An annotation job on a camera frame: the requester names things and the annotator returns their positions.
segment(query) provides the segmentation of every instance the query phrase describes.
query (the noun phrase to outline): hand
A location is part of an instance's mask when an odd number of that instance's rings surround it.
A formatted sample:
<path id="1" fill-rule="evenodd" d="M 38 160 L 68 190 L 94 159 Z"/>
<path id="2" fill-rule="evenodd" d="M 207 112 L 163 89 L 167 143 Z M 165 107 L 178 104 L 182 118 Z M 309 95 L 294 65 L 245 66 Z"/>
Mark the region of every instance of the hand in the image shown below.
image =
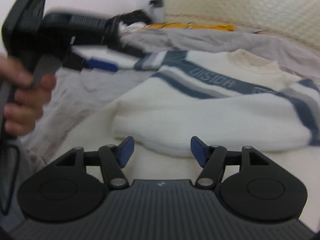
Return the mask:
<path id="1" fill-rule="evenodd" d="M 0 55 L 0 77 L 7 78 L 20 87 L 29 87 L 33 77 L 27 72 L 22 63 L 14 58 Z M 40 88 L 22 90 L 15 93 L 17 103 L 7 103 L 4 107 L 4 117 L 7 119 L 5 130 L 7 133 L 21 136 L 31 132 L 43 115 L 43 105 L 51 100 L 51 92 L 56 85 L 54 74 L 46 74 L 41 79 Z"/>

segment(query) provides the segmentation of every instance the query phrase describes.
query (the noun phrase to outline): black cable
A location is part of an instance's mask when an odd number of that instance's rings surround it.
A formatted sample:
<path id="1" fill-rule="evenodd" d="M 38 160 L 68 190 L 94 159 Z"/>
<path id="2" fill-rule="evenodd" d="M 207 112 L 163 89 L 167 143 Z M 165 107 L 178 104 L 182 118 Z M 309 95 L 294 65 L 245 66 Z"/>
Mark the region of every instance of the black cable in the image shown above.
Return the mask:
<path id="1" fill-rule="evenodd" d="M 7 216 L 9 214 L 9 210 L 10 210 L 12 198 L 13 198 L 13 193 L 14 193 L 14 188 L 15 188 L 15 184 L 16 184 L 16 180 L 17 180 L 17 176 L 18 176 L 18 172 L 19 172 L 20 161 L 21 161 L 21 152 L 20 152 L 20 149 L 18 146 L 12 145 L 12 144 L 2 144 L 2 145 L 0 145 L 0 151 L 1 151 L 0 152 L 0 164 L 1 164 L 1 156 L 2 156 L 3 150 L 8 149 L 8 148 L 13 148 L 16 150 L 17 159 L 16 159 L 16 164 L 13 168 L 12 182 L 10 185 L 8 200 L 7 200 L 7 204 L 5 205 L 5 207 L 2 206 L 3 203 L 0 198 L 0 212 L 4 216 Z"/>
<path id="2" fill-rule="evenodd" d="M 120 21 L 127 25 L 131 25 L 136 22 L 144 22 L 147 25 L 153 23 L 153 20 L 142 10 L 136 10 L 131 13 L 122 14 L 115 17 L 119 17 Z"/>

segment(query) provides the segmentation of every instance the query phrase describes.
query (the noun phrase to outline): black handheld device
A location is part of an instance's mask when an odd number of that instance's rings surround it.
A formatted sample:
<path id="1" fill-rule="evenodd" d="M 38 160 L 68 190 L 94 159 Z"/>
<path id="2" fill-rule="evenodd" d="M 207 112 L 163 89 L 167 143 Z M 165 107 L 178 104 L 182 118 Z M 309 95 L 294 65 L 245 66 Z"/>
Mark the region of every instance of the black handheld device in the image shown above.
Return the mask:
<path id="1" fill-rule="evenodd" d="M 135 57 L 146 54 L 119 39 L 119 17 L 110 19 L 52 12 L 44 16 L 45 0 L 16 0 L 3 26 L 2 37 L 8 54 L 20 59 L 34 74 L 34 85 L 45 73 L 55 72 L 62 65 L 81 71 L 92 69 L 86 60 L 72 52 L 72 45 L 101 45 Z M 4 130 L 3 108 L 14 101 L 16 87 L 3 81 L 0 88 L 0 140 L 14 137 Z"/>
<path id="2" fill-rule="evenodd" d="M 24 182 L 18 202 L 26 221 L 14 240 L 310 240 L 298 218 L 303 183 L 250 146 L 241 152 L 191 139 L 203 167 L 195 184 L 135 180 L 122 172 L 134 150 L 128 137 L 96 152 L 75 147 Z M 222 181 L 226 165 L 240 171 Z M 86 173 L 98 166 L 103 182 Z"/>

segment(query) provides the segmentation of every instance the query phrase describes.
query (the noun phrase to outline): white cloth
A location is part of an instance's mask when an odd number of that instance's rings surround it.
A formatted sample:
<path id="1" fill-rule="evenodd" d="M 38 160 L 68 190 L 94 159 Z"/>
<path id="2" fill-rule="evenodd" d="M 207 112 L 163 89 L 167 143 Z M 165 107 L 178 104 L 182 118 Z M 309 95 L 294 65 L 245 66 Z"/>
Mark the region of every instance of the white cloth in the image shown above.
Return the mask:
<path id="1" fill-rule="evenodd" d="M 119 24 L 119 35 L 123 37 L 125 35 L 137 32 L 146 26 L 144 22 L 136 22 L 131 25 L 124 24 L 124 22 L 120 22 Z"/>
<path id="2" fill-rule="evenodd" d="M 320 145 L 320 94 L 310 80 L 244 50 L 163 55 L 161 69 L 119 100 L 115 137 L 173 156 L 190 155 L 194 135 L 235 151 Z M 142 68 L 158 59 L 152 54 Z"/>

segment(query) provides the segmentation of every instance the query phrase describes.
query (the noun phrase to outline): bed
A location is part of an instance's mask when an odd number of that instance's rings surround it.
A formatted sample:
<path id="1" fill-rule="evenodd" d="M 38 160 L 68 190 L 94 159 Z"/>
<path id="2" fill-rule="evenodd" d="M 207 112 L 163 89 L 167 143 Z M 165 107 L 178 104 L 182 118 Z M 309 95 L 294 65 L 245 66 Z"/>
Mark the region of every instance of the bed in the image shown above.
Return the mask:
<path id="1" fill-rule="evenodd" d="M 165 8 L 169 22 L 233 23 L 237 31 L 143 30 L 123 40 L 154 52 L 195 49 L 215 53 L 242 48 L 277 60 L 285 71 L 312 78 L 320 85 L 320 0 L 165 0 Z M 254 34 L 258 31 L 265 31 L 264 35 Z M 81 52 L 88 57 L 112 57 L 107 49 L 82 48 Z M 57 88 L 44 109 L 44 117 L 33 133 L 22 138 L 36 167 L 41 169 L 76 146 L 93 151 L 106 144 L 119 143 L 111 129 L 117 98 L 152 73 L 59 70 Z M 90 137 L 97 131 L 98 136 Z M 265 154 L 306 185 L 308 201 L 300 219 L 312 230 L 320 230 L 320 148 Z M 137 143 L 124 173 L 131 181 L 146 178 L 194 181 L 200 170 L 192 158 L 162 155 Z M 89 172 L 98 176 L 97 169 Z M 234 172 L 231 168 L 226 176 Z"/>

